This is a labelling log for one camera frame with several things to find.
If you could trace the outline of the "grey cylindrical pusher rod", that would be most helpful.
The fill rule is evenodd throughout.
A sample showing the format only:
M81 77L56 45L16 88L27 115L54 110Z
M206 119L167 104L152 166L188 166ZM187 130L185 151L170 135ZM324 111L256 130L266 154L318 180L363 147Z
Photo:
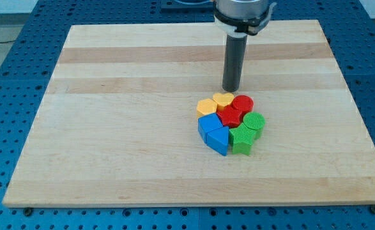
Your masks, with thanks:
M240 87L246 45L247 36L242 38L227 36L222 79L222 87L227 92L235 92Z

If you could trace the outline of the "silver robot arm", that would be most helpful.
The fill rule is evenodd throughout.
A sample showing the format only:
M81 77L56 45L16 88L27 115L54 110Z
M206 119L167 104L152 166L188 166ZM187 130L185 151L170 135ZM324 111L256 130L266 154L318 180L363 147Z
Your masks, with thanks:
M215 23L227 35L222 79L225 91L238 90L247 37L257 35L268 25L276 5L269 0L217 0L213 3Z

